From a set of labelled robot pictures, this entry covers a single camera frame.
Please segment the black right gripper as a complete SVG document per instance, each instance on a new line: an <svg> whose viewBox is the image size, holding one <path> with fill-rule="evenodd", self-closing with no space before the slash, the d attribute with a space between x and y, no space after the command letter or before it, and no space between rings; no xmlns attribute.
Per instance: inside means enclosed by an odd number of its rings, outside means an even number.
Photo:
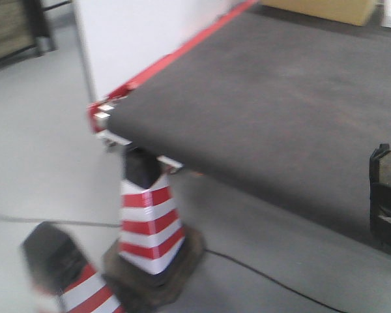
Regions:
<svg viewBox="0 0 391 313"><path fill-rule="evenodd" d="M374 237L391 246L391 185L371 184L369 219Z"/></svg>

